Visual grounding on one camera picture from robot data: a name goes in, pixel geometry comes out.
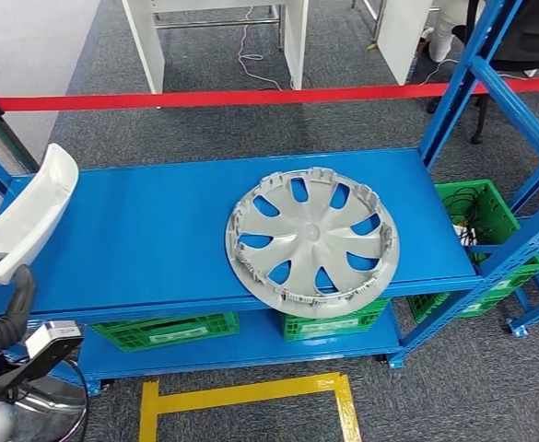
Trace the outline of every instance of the green crate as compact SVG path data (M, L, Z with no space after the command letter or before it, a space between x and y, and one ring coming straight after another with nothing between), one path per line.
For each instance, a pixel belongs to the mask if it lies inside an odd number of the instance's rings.
M467 217L472 224L478 244L502 244L519 228L517 220L491 180L438 184L435 189L448 209L451 222L459 225ZM475 207L472 206L475 200L478 203ZM481 253L469 256L472 263L476 265L488 257ZM481 316L538 272L539 254L498 282L475 303L465 309L460 317ZM408 297L408 300L414 319L421 322L448 296L448 293L439 293Z
M502 290L492 290L486 295L480 297L457 315L458 318L472 318L481 316L498 304L502 299L508 297L512 293L512 288ZM408 297L408 305L411 307L412 317L418 323L423 322L429 313L437 306L440 306L449 297L449 293L438 293L435 295L417 295L415 297Z
M284 314L282 315L284 339L297 341L333 334L364 332L374 324L389 301L389 298L376 299L349 315L324 320L311 320Z
M126 353L238 332L235 313L181 316L157 320L127 320L91 326L95 332Z

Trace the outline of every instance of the blue metal shelf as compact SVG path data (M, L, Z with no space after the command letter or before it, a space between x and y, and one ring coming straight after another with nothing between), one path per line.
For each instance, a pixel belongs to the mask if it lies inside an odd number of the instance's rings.
M260 178L310 167L365 183L392 215L401 254L386 297L471 289L481 280L417 149L86 170L32 266L39 282L32 318L95 323L266 308L232 273L226 223ZM29 179L14 179L2 207ZM12 290L0 288L0 314Z
M539 121L489 64L521 3L486 2L418 148L83 171L60 225L32 266L38 281L32 318L94 323L240 312L242 329L236 336L139 355L123 354L87 330L81 364L95 384L349 355L385 354L389 366L402 366L404 356L539 252L538 210L475 271L429 176L478 81L539 155ZM284 342L277 314L232 274L225 255L225 224L235 202L260 178L310 167L365 183L392 215L400 262L383 296L454 294L401 338L389 307L364 333ZM29 179L8 177L0 166L1 209ZM515 212L538 188L539 169L515 193L511 207ZM0 287L0 315L12 292ZM517 321L537 320L539 307Z
M335 357L382 355L400 349L391 305L369 330L305 341L285 342L275 310L238 314L238 334L125 354L92 331L85 330L79 365L88 380L160 375L214 368L257 366Z

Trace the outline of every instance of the yellow floor tape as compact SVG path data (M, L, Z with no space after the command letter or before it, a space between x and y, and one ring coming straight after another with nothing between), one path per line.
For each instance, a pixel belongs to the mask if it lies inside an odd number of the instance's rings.
M349 378L347 375L341 375L341 373L325 373L303 378L272 380L238 387L191 391L164 396L158 395L158 380L145 382L143 384L140 438L138 440L139 442L155 442L156 421L159 414L188 412L235 403L268 401L321 391L334 392L345 442L361 442L358 418L353 406Z

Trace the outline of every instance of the retractable belt barrier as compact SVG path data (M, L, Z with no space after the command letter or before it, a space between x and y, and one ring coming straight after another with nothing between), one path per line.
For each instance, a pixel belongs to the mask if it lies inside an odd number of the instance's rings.
M539 92L539 78L507 80L516 93ZM164 94L79 95L67 97L2 97L3 111L102 111L137 108L198 108L209 106L263 106L376 99L440 97L447 83L408 86L330 87L303 90L226 90ZM485 89L478 84L475 94Z

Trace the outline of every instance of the white container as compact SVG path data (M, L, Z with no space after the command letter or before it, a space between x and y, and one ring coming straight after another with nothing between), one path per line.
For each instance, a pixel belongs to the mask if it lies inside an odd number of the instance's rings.
M51 144L44 162L23 192L0 215L0 285L11 282L21 264L31 264L52 235L78 180L78 167L60 145Z

